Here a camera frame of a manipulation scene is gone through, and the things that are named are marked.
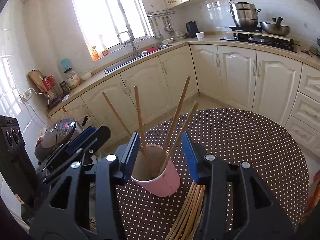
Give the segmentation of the wooden chopstick on table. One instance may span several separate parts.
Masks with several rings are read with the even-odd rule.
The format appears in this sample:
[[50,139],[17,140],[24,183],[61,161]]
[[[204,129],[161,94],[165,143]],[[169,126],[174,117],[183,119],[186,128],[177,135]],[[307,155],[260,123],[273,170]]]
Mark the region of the wooden chopstick on table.
[[195,239],[203,213],[205,185],[196,185],[192,182],[182,208],[165,240]]

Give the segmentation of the cream base cabinets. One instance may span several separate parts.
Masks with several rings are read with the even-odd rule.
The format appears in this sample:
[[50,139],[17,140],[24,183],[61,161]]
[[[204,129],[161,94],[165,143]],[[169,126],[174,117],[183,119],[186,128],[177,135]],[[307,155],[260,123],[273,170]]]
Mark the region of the cream base cabinets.
[[134,87],[139,88],[143,121],[150,123],[178,104],[188,75],[188,98],[200,93],[224,106],[263,115],[284,126],[307,150],[319,154],[319,61],[268,48],[183,43],[93,76],[49,117],[57,121],[73,109],[86,111],[93,124],[110,127],[111,140],[116,142],[127,132],[102,91],[127,128],[134,131],[138,128]]

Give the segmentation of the steel kitchen sink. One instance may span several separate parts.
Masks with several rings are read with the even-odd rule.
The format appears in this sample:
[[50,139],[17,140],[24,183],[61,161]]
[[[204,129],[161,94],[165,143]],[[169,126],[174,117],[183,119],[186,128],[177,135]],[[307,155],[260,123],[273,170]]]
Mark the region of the steel kitchen sink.
[[130,62],[132,62],[132,61],[135,61],[135,60],[137,60],[137,59],[140,59],[140,58],[142,58],[142,57],[145,57],[145,56],[148,55],[148,54],[151,54],[151,53],[156,52],[156,51],[158,51],[158,50],[167,48],[167,47],[169,47],[169,46],[171,46],[171,44],[166,43],[166,44],[159,44],[159,45],[157,45],[157,46],[155,46],[155,47],[147,48],[146,50],[138,53],[137,56],[135,56],[135,55],[129,56],[129,57],[123,59],[123,60],[120,60],[120,61],[117,62],[117,63],[114,63],[114,64],[108,66],[107,68],[104,69],[104,73],[105,73],[105,74],[108,74],[109,72],[111,72],[111,71],[113,71],[113,70],[115,70],[115,69],[117,69],[117,68],[120,68],[120,67],[122,67],[122,66],[124,66],[124,65],[126,65],[126,64],[128,64],[128,63],[130,63]]

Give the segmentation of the kitchen window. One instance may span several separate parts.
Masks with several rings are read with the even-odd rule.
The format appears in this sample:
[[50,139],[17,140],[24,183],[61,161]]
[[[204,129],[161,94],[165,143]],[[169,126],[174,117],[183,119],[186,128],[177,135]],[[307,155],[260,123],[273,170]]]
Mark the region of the kitchen window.
[[153,35],[142,0],[72,0],[90,53],[124,47]]

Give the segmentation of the stainless steel steamer pot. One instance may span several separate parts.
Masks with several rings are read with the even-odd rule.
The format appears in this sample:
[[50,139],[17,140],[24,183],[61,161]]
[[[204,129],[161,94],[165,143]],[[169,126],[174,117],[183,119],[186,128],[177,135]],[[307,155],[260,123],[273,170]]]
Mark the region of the stainless steel steamer pot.
[[258,13],[261,12],[261,9],[257,9],[252,3],[236,1],[228,1],[230,7],[228,12],[232,14],[235,25],[240,28],[257,27]]

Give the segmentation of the black gas stove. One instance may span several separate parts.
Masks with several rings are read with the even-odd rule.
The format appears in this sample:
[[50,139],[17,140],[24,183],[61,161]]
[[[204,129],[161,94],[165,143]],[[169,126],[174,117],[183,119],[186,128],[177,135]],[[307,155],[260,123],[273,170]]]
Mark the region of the black gas stove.
[[230,27],[231,33],[221,38],[221,41],[247,42],[266,45],[297,53],[297,46],[293,39],[285,36],[268,34],[262,27]]

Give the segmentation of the brown polka dot tablecloth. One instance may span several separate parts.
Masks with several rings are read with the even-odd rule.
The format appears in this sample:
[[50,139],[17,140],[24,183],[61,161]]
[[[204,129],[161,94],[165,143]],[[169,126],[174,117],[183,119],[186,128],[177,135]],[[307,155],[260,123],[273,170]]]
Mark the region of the brown polka dot tablecloth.
[[[232,108],[197,111],[186,131],[206,149],[203,213],[195,239],[293,239],[309,191],[298,144],[276,122]],[[127,239],[165,239],[192,182],[182,140],[173,162],[180,187],[170,197],[134,181],[118,187]]]

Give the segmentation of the white bowl on counter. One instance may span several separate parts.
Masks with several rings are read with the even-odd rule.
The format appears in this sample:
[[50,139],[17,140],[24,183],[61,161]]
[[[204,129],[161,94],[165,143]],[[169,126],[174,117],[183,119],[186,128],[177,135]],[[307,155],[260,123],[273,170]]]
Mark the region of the white bowl on counter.
[[82,75],[80,76],[82,81],[87,81],[92,77],[92,73],[90,70],[82,73]]

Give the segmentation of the white mug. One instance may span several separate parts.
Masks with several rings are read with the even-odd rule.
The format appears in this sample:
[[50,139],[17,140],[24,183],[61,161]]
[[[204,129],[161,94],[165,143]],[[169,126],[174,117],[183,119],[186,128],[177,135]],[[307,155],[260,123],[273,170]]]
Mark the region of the white mug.
[[204,32],[196,33],[196,37],[197,37],[197,39],[202,39],[202,38],[204,38]]

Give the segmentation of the wooden chopstick in cup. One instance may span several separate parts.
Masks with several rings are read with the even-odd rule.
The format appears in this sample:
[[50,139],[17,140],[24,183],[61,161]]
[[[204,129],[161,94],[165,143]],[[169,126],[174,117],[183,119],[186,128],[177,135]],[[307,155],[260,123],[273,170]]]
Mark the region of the wooden chopstick in cup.
[[[132,133],[130,132],[130,130],[127,128],[127,126],[125,125],[125,123],[123,122],[122,118],[120,117],[120,115],[118,114],[117,110],[115,109],[115,107],[112,105],[112,102],[109,100],[109,98],[107,97],[107,95],[105,94],[104,91],[102,91],[102,95],[104,97],[104,99],[106,100],[106,102],[108,103],[109,107],[111,108],[112,112],[115,114],[116,118],[119,120],[121,126],[125,129],[125,131],[127,132],[127,134],[129,136],[132,135]],[[140,151],[142,152],[142,154],[144,155],[144,157],[146,158],[146,152],[144,150],[144,148],[142,146],[139,147]]]
[[[183,133],[184,131],[186,131],[186,129],[188,128],[188,125],[189,125],[190,122],[192,121],[192,118],[193,118],[194,114],[196,113],[196,111],[197,111],[197,109],[198,109],[198,106],[199,106],[198,102],[195,101],[194,104],[193,104],[193,106],[191,107],[190,112],[188,113],[188,116],[187,116],[185,122],[184,122],[183,125],[182,125],[181,130],[180,130],[179,133],[177,134],[177,137],[176,137],[176,139],[175,139],[175,141],[174,141],[174,144],[173,144],[172,147],[169,149],[169,152],[168,152],[168,154],[167,154],[167,155],[168,155],[168,159],[167,159],[167,161],[166,161],[166,167],[167,167],[167,165],[168,165],[169,160],[170,160],[170,159],[173,157],[173,155],[175,154],[175,148],[178,146],[178,143],[179,143],[180,140],[181,140],[182,133]],[[161,174],[161,173],[166,169],[166,167],[164,167],[163,164],[162,164],[162,165],[160,166],[157,174]]]
[[146,148],[144,124],[143,124],[141,107],[140,107],[138,87],[135,86],[134,90],[135,90],[136,108],[137,108],[137,115],[138,115],[139,129],[140,129],[140,137],[141,137],[141,142],[142,142],[141,149],[142,149],[142,154],[144,155],[144,158],[146,160],[146,165],[147,165],[148,171],[149,171],[149,177],[151,177],[152,176],[152,169],[151,169],[150,159],[149,159],[149,155],[148,155],[147,148]]
[[175,127],[176,127],[178,118],[180,116],[180,111],[181,111],[181,108],[182,108],[182,105],[183,105],[183,102],[184,102],[184,98],[185,98],[185,95],[186,95],[186,92],[187,92],[187,89],[188,89],[188,86],[189,86],[189,82],[190,82],[190,76],[188,75],[186,80],[185,80],[185,84],[184,84],[183,90],[181,92],[181,96],[180,96],[178,105],[176,107],[175,114],[174,114],[174,117],[172,119],[169,131],[167,133],[167,136],[166,136],[166,139],[165,139],[165,143],[164,143],[164,146],[163,146],[162,153],[165,153],[165,161],[163,163],[164,167],[166,167],[166,161],[168,159],[167,150],[168,150],[168,147],[169,147],[169,142],[170,142],[171,136],[173,134],[173,131],[174,131]]

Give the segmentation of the pink paper cup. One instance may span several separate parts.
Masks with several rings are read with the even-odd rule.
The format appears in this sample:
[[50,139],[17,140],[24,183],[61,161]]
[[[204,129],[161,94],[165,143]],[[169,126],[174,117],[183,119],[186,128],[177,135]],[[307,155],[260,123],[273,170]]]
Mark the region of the pink paper cup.
[[180,187],[180,176],[172,160],[162,167],[168,155],[163,147],[156,144],[146,146],[149,160],[139,152],[131,174],[131,179],[146,191],[157,197],[168,197]]

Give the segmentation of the black electric kettle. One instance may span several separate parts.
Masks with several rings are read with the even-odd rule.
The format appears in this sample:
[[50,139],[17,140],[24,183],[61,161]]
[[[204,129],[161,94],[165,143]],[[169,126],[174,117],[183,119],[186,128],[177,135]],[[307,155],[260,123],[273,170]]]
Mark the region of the black electric kettle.
[[197,37],[197,33],[199,32],[197,24],[195,21],[190,21],[185,24],[189,37]]

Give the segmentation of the wall utensil rail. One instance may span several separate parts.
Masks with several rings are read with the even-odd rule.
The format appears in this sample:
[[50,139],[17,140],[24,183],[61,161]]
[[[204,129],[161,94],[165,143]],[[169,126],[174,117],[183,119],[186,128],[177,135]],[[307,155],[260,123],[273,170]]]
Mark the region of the wall utensil rail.
[[173,14],[175,14],[173,9],[152,11],[146,14],[156,40],[164,40],[163,33],[169,36],[174,34],[171,20]]

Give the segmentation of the orange cardboard box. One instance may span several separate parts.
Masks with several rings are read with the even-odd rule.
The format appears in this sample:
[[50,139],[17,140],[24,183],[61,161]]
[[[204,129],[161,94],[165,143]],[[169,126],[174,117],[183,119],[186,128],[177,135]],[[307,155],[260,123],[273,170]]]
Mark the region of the orange cardboard box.
[[320,170],[318,170],[313,178],[313,183],[310,185],[308,202],[305,209],[305,212],[300,219],[300,224],[304,224],[308,217],[312,214],[313,210],[317,206],[320,199],[320,189],[319,189],[319,178]]

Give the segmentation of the red utensil holder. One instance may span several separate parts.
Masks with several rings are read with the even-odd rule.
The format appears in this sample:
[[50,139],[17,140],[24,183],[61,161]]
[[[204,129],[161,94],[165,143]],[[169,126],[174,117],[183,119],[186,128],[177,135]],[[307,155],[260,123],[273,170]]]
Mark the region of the red utensil holder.
[[57,84],[55,82],[55,79],[52,75],[50,76],[43,76],[42,77],[42,83],[45,86],[47,91],[52,92],[55,96],[60,95],[60,90],[57,87]]

